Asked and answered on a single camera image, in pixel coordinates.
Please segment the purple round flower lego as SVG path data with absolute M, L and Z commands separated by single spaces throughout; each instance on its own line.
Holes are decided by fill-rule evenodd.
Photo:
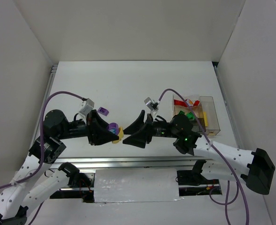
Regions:
M 117 123 L 109 123 L 108 126 L 107 126 L 107 130 L 115 135 L 118 135 L 119 134 L 119 126 Z

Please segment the yellow half round lego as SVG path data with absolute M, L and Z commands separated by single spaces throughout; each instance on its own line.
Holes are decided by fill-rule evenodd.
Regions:
M 119 127 L 119 133 L 117 136 L 118 136 L 118 140 L 112 141 L 112 144 L 117 144 L 123 139 L 124 137 L 123 127 Z

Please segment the red curved lego brick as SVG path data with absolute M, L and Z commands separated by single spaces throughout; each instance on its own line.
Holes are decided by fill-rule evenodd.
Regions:
M 174 105 L 183 106 L 183 107 L 187 106 L 185 101 L 180 101 L 180 100 L 176 100 L 176 99 L 174 99 Z

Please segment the small red lego brick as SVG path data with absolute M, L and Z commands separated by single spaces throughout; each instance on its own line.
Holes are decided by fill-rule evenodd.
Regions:
M 193 103 L 193 105 L 194 105 L 194 106 L 198 106 L 199 103 L 200 103 L 200 101 L 199 101 L 199 100 L 196 100 L 196 101 Z

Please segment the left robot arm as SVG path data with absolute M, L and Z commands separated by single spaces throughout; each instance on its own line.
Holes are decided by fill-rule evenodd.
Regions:
M 60 188 L 90 187 L 90 179 L 70 162 L 62 163 L 45 181 L 35 184 L 66 149 L 64 139 L 87 137 L 89 144 L 95 146 L 119 140 L 108 127 L 96 110 L 88 113 L 87 121 L 71 122 L 61 110 L 48 112 L 43 121 L 43 134 L 35 140 L 11 182 L 2 188 L 0 225 L 24 225 L 33 210 Z

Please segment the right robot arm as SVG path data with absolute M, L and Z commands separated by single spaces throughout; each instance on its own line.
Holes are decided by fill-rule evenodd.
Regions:
M 175 138 L 173 146 L 181 154 L 202 157 L 193 167 L 194 176 L 206 180 L 239 181 L 253 192 L 269 194 L 276 167 L 265 150 L 234 148 L 210 140 L 192 128 L 183 114 L 175 115 L 166 122 L 141 111 L 139 117 L 124 130 L 128 137 L 123 144 L 144 149 L 153 137 Z

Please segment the purple sloped lego brick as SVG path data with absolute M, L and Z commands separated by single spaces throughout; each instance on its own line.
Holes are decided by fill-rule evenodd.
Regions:
M 100 108 L 98 109 L 98 113 L 99 113 L 99 114 L 102 114 L 102 115 L 104 115 L 104 116 L 108 116 L 109 111 L 108 111 L 107 109 L 103 108 L 103 107 L 100 107 Z

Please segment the clear plastic container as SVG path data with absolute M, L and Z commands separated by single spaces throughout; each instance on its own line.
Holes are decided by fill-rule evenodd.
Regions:
M 174 108 L 188 109 L 188 106 L 185 102 L 191 108 L 201 106 L 199 95 L 183 96 L 183 100 L 178 95 L 176 94 L 173 95 L 172 105 Z

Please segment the red flower lego piece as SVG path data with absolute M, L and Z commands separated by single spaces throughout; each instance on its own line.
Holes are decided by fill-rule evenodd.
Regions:
M 193 106 L 193 102 L 190 99 L 186 99 L 185 101 L 189 106 Z

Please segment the amber plastic container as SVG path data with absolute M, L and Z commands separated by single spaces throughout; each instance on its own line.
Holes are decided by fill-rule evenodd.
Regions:
M 202 110 L 201 106 L 192 108 L 192 110 L 190 110 L 189 108 L 188 109 L 174 108 L 174 115 L 178 115 L 180 111 L 185 112 L 185 116 L 186 116 L 186 114 L 188 114 L 190 112 L 192 112 L 194 114 L 195 119 L 194 120 L 189 120 L 190 123 L 192 123 L 194 126 L 198 125 L 196 118 L 198 118 L 201 125 L 203 125 L 203 126 L 205 125 L 204 124 L 204 118 L 203 118 L 203 110 Z

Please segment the white taped panel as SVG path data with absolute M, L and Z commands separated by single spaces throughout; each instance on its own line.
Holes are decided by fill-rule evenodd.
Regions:
M 172 202 L 180 199 L 176 169 L 97 170 L 96 203 Z

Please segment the tall smoky plastic container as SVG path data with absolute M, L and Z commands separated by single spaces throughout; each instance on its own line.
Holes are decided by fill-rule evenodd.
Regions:
M 212 96 L 200 96 L 202 110 L 207 113 L 209 126 L 205 127 L 206 135 L 216 136 L 220 132 L 214 99 Z

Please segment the aluminium front rail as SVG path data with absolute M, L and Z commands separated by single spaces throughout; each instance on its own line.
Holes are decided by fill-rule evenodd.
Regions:
M 202 157 L 94 157 L 94 158 L 59 158 L 52 169 L 57 169 L 64 162 L 70 162 L 79 169 L 123 168 L 123 167 L 181 167 L 193 166 Z

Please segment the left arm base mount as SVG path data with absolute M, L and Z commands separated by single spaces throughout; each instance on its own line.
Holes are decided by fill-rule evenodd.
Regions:
M 94 203 L 95 173 L 84 173 L 87 178 L 81 178 L 78 184 L 62 187 L 50 196 L 50 199 L 77 199 L 83 203 Z

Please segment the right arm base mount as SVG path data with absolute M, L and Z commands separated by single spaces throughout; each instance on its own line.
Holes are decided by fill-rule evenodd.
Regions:
M 219 180 L 208 180 L 200 173 L 206 160 L 197 160 L 191 170 L 178 170 L 175 181 L 179 185 L 179 196 L 221 195 Z

